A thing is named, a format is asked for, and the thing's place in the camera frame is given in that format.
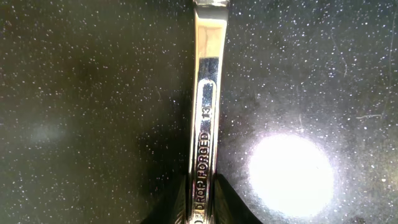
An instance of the silver wrench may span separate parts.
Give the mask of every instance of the silver wrench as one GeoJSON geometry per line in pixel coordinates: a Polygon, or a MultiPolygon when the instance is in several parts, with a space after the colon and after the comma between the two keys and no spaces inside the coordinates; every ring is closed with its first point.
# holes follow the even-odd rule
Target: silver wrench
{"type": "Polygon", "coordinates": [[[193,89],[188,224],[210,223],[229,0],[196,0],[195,85],[193,89]]]}

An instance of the black speckled countertop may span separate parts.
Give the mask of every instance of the black speckled countertop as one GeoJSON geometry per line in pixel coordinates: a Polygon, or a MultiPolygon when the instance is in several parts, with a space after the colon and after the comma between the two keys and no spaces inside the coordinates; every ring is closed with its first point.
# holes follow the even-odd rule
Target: black speckled countertop
{"type": "MultiPolygon", "coordinates": [[[[187,172],[192,7],[0,0],[1,223],[140,223],[187,172]]],[[[398,223],[396,17],[231,4],[217,172],[264,223],[398,223]]]]}

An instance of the dark countertop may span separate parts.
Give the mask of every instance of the dark countertop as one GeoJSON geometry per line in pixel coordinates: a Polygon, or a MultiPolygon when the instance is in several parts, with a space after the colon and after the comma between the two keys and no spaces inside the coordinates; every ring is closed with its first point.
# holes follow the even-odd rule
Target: dark countertop
{"type": "MultiPolygon", "coordinates": [[[[396,15],[394,1],[233,1],[217,172],[264,223],[398,223],[396,15]],[[270,139],[279,163],[253,165],[270,139]]],[[[2,223],[142,221],[188,169],[193,40],[191,1],[1,1],[2,223]]]]}

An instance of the bright white light spot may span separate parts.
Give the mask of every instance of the bright white light spot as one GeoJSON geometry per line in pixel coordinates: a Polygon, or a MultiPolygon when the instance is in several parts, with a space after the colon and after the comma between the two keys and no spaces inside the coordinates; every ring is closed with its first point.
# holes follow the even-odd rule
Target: bright white light spot
{"type": "Polygon", "coordinates": [[[311,141],[294,135],[264,138],[255,148],[250,183],[272,210],[311,217],[333,197],[333,171],[311,141]]]}

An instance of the metal wrench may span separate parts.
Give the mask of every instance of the metal wrench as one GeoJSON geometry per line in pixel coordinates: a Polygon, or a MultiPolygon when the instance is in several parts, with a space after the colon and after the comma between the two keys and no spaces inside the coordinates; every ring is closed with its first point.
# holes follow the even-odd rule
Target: metal wrench
{"type": "Polygon", "coordinates": [[[221,66],[229,0],[196,0],[188,224],[210,223],[220,113],[221,66]]]}

